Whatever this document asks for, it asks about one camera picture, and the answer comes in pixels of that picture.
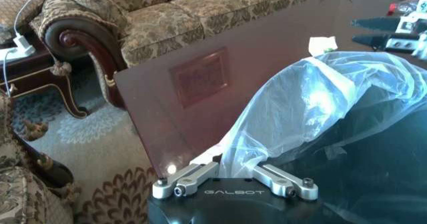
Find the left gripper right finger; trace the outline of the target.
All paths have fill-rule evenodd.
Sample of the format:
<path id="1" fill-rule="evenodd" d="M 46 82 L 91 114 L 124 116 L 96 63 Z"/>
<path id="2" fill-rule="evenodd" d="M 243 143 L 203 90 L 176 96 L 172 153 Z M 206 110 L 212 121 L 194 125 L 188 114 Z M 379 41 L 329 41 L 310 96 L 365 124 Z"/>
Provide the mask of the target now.
<path id="1" fill-rule="evenodd" d="M 276 196 L 291 198 L 298 196 L 305 201 L 317 201 L 319 187 L 310 177 L 299 178 L 271 164 L 255 166 L 252 177 L 268 187 Z"/>

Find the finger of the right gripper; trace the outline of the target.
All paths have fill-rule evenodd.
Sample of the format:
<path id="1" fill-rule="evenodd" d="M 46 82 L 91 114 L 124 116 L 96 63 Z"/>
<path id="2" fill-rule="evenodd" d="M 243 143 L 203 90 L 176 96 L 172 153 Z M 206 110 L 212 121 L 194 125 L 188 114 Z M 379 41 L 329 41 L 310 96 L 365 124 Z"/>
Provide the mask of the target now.
<path id="1" fill-rule="evenodd" d="M 374 51 L 413 53 L 418 47 L 421 36 L 407 33 L 355 35 L 351 40 L 369 46 Z"/>
<path id="2" fill-rule="evenodd" d="M 402 16 L 354 19 L 351 25 L 382 32 L 421 34 L 427 30 L 427 13 L 414 11 Z"/>

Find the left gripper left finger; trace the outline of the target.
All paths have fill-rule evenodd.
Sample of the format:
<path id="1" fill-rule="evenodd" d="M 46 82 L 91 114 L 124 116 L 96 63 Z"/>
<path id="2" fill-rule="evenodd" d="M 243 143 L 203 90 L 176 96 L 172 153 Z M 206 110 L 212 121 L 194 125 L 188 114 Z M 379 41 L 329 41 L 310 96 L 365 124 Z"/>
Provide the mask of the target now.
<path id="1" fill-rule="evenodd" d="M 172 195 L 187 197 L 198 192 L 199 186 L 211 178 L 219 177 L 222 154 L 211 157 L 208 163 L 190 163 L 179 166 L 171 162 L 166 166 L 167 176 L 152 184 L 152 197 L 164 200 Z"/>

